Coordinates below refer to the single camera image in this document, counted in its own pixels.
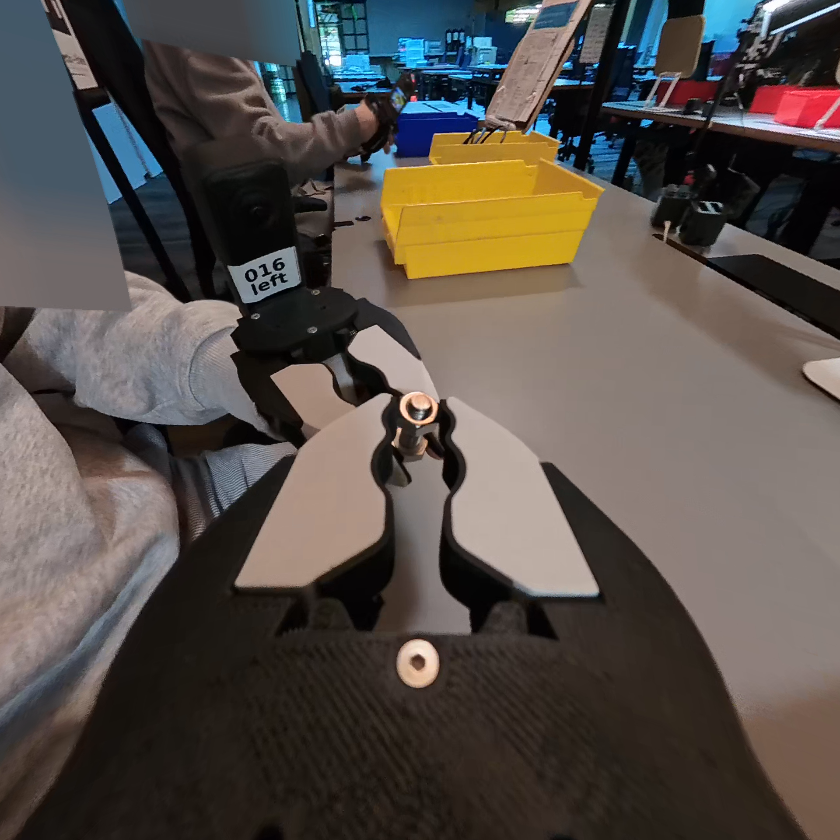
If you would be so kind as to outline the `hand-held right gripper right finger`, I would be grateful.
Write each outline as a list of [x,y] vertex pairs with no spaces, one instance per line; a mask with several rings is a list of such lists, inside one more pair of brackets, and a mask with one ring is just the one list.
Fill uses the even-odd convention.
[[458,398],[447,399],[458,465],[449,500],[455,547],[532,597],[595,598],[599,586],[539,458]]

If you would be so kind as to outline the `grey desk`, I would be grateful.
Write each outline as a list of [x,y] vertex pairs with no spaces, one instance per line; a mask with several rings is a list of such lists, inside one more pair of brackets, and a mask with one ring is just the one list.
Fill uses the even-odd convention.
[[407,280],[377,154],[335,168],[335,286],[394,311],[441,396],[510,429],[644,551],[692,615],[777,791],[838,838],[838,342],[652,236],[604,187],[574,262]]

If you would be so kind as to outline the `person's left forearm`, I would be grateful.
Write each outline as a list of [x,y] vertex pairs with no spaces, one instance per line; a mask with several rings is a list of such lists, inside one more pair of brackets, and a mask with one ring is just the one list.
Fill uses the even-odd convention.
[[230,415],[278,439],[242,386],[230,302],[180,302],[127,272],[129,310],[41,308],[2,363],[2,412],[15,397],[57,392],[137,423],[197,426]]

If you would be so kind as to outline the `red plastic bin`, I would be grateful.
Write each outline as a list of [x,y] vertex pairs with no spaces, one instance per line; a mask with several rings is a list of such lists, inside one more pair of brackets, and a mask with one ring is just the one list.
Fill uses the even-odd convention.
[[700,114],[708,102],[713,102],[718,93],[721,77],[710,80],[680,79],[676,82],[667,101],[666,109],[687,115]]
[[763,86],[756,90],[749,112],[766,115],[778,124],[812,130],[838,102],[838,96],[838,87]]

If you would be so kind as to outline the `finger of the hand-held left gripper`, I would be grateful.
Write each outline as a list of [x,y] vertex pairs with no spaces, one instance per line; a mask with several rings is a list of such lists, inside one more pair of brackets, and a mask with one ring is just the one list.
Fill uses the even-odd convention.
[[355,383],[344,362],[291,364],[269,379],[269,423],[295,448],[358,405]]
[[401,399],[407,393],[425,392],[438,404],[438,392],[425,363],[382,326],[358,331],[346,354],[352,372],[374,393],[387,392]]

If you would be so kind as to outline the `black tripod stand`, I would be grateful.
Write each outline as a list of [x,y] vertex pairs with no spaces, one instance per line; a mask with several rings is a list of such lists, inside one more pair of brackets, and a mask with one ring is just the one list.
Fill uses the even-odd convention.
[[216,298],[216,257],[154,111],[139,44],[114,2],[56,2],[56,7],[65,16],[92,76],[91,88],[75,81],[75,97],[88,137],[149,246],[164,285],[180,300],[191,294],[138,196],[140,187],[159,174],[165,176],[181,207],[197,294]]

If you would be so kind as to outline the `brown cardboard sheet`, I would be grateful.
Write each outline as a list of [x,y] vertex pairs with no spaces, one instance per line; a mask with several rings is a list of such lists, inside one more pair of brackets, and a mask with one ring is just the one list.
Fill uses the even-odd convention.
[[574,34],[593,5],[593,1],[542,3],[486,107],[486,130],[526,132],[533,126],[571,54]]

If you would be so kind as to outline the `beige board on stand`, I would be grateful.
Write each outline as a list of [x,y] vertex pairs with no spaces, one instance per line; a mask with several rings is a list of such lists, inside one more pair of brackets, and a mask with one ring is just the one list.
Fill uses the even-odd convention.
[[655,81],[647,108],[667,106],[677,82],[689,78],[697,68],[706,19],[703,14],[667,20],[662,28],[654,64]]

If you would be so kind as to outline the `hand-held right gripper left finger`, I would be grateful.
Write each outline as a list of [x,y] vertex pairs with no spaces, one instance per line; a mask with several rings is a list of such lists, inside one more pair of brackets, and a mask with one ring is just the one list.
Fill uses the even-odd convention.
[[235,579],[241,592],[328,591],[342,579],[377,593],[394,562],[393,396],[316,434],[292,460]]

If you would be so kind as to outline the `blue plastic bin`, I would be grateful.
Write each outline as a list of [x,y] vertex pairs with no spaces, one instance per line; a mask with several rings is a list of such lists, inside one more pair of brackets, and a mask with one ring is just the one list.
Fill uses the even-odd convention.
[[427,158],[436,134],[469,134],[477,127],[478,121],[477,116],[470,112],[409,111],[406,108],[397,121],[394,156]]

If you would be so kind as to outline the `black plastic holder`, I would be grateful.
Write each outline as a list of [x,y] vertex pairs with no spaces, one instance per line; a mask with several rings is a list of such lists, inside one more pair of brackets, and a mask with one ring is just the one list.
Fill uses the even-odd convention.
[[690,209],[695,191],[688,184],[668,184],[659,195],[650,218],[652,228],[677,229]]
[[680,222],[678,240],[688,247],[708,248],[717,242],[727,221],[727,209],[722,203],[692,201]]

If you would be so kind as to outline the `striped grey trousers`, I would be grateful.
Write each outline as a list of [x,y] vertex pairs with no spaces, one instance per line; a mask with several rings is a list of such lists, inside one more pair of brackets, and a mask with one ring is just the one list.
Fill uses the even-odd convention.
[[196,456],[163,453],[163,471],[174,491],[182,545],[189,545],[246,491],[297,449],[289,443],[242,444]]

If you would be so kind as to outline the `small yellow plastic bin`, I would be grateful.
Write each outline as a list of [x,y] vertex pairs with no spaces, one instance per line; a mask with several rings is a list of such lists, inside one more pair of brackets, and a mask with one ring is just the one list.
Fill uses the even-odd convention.
[[559,148],[559,140],[537,132],[437,133],[432,139],[428,159],[433,165],[500,161],[535,165],[540,161],[555,162]]

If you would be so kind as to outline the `silver threaded bolt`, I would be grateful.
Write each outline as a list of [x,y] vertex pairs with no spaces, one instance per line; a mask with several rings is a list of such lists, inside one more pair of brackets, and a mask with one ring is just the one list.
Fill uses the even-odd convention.
[[444,450],[437,436],[438,403],[425,392],[405,394],[399,402],[397,427],[392,439],[392,473],[387,483],[407,487],[412,478],[406,465],[424,458],[442,460]]

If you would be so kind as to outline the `grey sweatshirt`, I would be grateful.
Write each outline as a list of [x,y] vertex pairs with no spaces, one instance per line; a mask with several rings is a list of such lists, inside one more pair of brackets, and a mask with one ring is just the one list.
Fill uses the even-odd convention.
[[56,426],[2,369],[2,838],[67,761],[179,553],[169,483],[119,439]]

